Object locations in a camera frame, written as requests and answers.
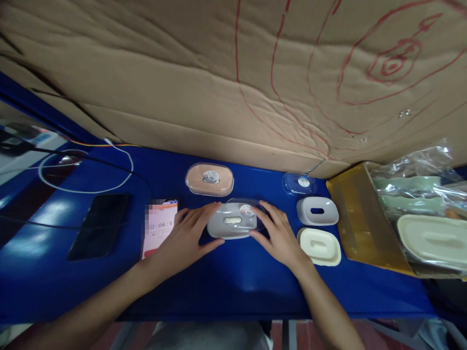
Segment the round label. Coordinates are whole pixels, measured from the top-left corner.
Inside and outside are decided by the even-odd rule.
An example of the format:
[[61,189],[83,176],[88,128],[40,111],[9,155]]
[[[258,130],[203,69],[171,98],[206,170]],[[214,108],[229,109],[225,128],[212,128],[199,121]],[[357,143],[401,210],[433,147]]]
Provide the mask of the round label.
[[251,205],[249,204],[242,205],[240,207],[240,213],[247,218],[254,217],[254,212],[251,210]]
[[204,182],[219,183],[219,174],[214,170],[208,170],[203,174]]
[[310,181],[306,177],[301,177],[298,179],[298,184],[302,187],[308,187],[310,185]]

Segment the black smartphone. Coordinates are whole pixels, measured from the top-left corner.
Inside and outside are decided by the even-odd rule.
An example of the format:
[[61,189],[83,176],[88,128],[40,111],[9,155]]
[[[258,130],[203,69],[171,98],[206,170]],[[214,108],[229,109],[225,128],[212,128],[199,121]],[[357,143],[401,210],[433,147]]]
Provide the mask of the black smartphone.
[[110,193],[96,196],[83,221],[68,260],[94,259],[112,251],[125,218],[130,200],[128,193]]
[[0,153],[18,157],[31,151],[34,145],[0,129]]
[[149,206],[145,220],[142,259],[154,253],[172,232],[175,214],[179,208],[178,198],[156,199]]

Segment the cardboard tray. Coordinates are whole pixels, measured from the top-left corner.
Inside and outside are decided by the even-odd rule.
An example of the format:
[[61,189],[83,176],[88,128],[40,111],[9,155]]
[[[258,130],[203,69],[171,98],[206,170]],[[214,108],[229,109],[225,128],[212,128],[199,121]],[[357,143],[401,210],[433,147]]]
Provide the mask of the cardboard tray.
[[370,178],[369,170],[378,166],[364,162],[327,183],[339,210],[337,225],[346,256],[421,279],[461,278],[458,271],[407,261]]

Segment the phone screen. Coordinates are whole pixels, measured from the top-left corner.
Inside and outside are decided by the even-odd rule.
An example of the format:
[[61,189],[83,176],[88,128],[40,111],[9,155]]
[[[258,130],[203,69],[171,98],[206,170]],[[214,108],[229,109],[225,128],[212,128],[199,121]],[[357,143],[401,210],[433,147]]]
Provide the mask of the phone screen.
[[144,227],[142,259],[154,253],[172,232],[178,210],[179,201],[176,198],[149,206]]
[[68,253],[68,260],[100,258],[110,253],[129,199],[127,193],[96,196]]

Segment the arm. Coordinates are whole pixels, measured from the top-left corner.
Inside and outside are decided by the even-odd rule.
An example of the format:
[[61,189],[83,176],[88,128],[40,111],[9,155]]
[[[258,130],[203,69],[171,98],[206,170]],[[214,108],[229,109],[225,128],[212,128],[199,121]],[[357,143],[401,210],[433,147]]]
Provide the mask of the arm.
[[[198,245],[204,227],[219,206],[211,203],[178,212],[172,232],[153,255],[28,339],[20,349],[88,349],[134,301],[224,243],[218,239]],[[13,342],[8,349],[14,348]]]
[[268,229],[270,240],[257,231],[251,231],[250,235],[295,275],[326,348],[365,349],[349,316],[321,279],[313,261],[300,248],[287,215],[267,202],[261,204],[272,220],[262,211],[252,209]]

